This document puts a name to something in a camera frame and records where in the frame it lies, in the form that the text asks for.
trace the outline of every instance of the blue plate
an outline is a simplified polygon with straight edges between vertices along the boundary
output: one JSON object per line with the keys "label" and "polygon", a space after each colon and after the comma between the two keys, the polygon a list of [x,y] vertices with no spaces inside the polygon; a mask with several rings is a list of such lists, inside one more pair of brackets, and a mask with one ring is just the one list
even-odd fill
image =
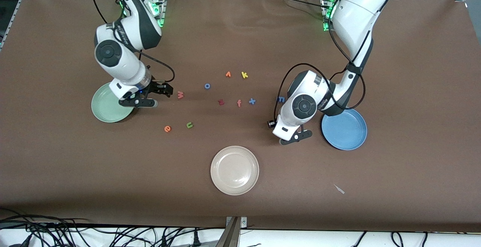
{"label": "blue plate", "polygon": [[358,148],[368,136],[368,126],[355,110],[344,110],[333,117],[323,116],[321,130],[329,144],[341,150]]}

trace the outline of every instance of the plate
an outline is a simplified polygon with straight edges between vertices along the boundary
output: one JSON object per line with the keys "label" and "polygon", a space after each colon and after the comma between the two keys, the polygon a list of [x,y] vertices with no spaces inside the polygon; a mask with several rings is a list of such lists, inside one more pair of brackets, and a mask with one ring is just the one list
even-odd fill
{"label": "plate", "polygon": [[109,87],[110,83],[100,87],[92,98],[91,108],[95,117],[106,123],[119,122],[132,113],[134,107],[124,107]]}
{"label": "plate", "polygon": [[341,150],[358,148],[368,136],[368,126],[355,110],[344,110],[333,117],[323,116],[321,130],[329,144]]}
{"label": "plate", "polygon": [[245,194],[256,185],[258,177],[256,156],[245,147],[228,146],[212,160],[212,182],[224,194]]}

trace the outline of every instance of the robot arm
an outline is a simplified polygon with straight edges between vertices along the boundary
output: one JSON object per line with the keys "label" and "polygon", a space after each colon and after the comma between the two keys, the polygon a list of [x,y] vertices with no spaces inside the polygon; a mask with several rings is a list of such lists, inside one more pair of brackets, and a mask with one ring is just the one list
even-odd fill
{"label": "robot arm", "polygon": [[111,76],[110,89],[120,105],[155,107],[157,102],[141,98],[149,92],[170,97],[173,88],[167,83],[153,82],[149,69],[134,55],[136,50],[156,47],[162,33],[148,8],[149,0],[120,0],[129,8],[129,16],[103,24],[95,33],[95,60]]}
{"label": "robot arm", "polygon": [[372,28],[387,0],[336,2],[331,12],[331,21],[337,35],[349,50],[350,62],[339,84],[310,70],[296,76],[287,91],[288,100],[278,114],[273,131],[275,136],[287,144],[299,141],[296,137],[301,132],[296,130],[311,120],[316,110],[328,116],[342,113],[371,53]]}

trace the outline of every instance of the green plate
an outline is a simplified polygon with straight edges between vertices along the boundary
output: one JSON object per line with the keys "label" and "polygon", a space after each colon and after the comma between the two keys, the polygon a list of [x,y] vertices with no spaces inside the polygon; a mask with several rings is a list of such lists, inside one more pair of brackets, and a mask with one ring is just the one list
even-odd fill
{"label": "green plate", "polygon": [[129,116],[134,107],[121,106],[119,99],[110,90],[109,84],[104,84],[93,95],[92,112],[102,122],[119,122]]}

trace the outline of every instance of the table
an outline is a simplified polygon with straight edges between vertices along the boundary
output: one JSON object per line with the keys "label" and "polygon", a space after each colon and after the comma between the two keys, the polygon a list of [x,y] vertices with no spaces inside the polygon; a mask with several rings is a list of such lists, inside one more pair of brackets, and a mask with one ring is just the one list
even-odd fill
{"label": "table", "polygon": [[[107,20],[118,17],[114,0],[97,1]],[[160,45],[147,52],[174,67],[184,98],[153,96],[157,108],[115,124],[90,108],[111,80],[93,57],[101,23],[91,0],[22,1],[0,53],[0,205],[93,223],[223,226],[225,216],[248,216],[269,229],[481,228],[481,49],[464,4],[387,4],[356,108],[368,138],[349,152],[323,139],[320,113],[306,124],[313,137],[289,146],[266,126],[291,66],[309,62],[330,76],[346,64],[317,7],[169,0]],[[170,77],[142,60],[156,78]],[[230,145],[260,165],[241,196],[210,179],[213,156]]]}

